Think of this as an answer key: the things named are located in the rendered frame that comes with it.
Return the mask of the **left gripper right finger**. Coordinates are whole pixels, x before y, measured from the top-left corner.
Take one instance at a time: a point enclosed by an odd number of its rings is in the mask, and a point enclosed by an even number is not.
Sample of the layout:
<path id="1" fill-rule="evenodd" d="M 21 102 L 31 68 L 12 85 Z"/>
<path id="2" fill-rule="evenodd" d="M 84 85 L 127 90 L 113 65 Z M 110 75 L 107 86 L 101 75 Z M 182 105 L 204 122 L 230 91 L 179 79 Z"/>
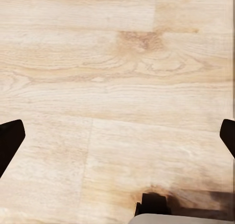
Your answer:
<path id="1" fill-rule="evenodd" d="M 235 121 L 224 119 L 219 136 L 235 158 Z"/>

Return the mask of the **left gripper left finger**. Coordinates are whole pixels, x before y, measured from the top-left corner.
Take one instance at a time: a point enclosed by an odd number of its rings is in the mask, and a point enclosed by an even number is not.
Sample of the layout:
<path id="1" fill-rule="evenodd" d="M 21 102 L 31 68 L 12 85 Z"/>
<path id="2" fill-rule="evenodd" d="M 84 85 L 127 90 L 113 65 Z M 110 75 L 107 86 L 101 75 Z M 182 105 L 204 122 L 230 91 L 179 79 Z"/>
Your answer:
<path id="1" fill-rule="evenodd" d="M 21 119 L 0 124 L 0 178 L 25 139 Z"/>

